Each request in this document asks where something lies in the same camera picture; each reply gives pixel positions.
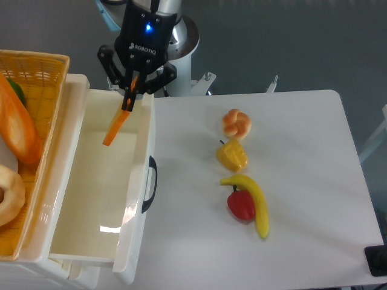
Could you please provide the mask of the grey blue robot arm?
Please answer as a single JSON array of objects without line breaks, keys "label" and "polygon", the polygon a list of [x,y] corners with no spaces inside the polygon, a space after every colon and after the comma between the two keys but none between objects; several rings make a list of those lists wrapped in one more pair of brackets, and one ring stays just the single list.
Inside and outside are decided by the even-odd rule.
[{"label": "grey blue robot arm", "polygon": [[177,78],[168,46],[181,19],[181,1],[103,1],[125,5],[120,33],[97,53],[108,78],[123,91],[122,109],[131,112],[138,94],[152,94]]}]

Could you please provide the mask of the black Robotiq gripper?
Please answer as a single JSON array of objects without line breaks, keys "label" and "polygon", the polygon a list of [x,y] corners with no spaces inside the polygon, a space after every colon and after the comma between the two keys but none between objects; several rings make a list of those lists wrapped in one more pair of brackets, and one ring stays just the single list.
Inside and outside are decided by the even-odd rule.
[{"label": "black Robotiq gripper", "polygon": [[132,112],[138,94],[152,94],[177,77],[167,51],[177,24],[177,1],[118,3],[126,5],[120,34],[97,55],[112,84],[125,91],[122,109]]}]

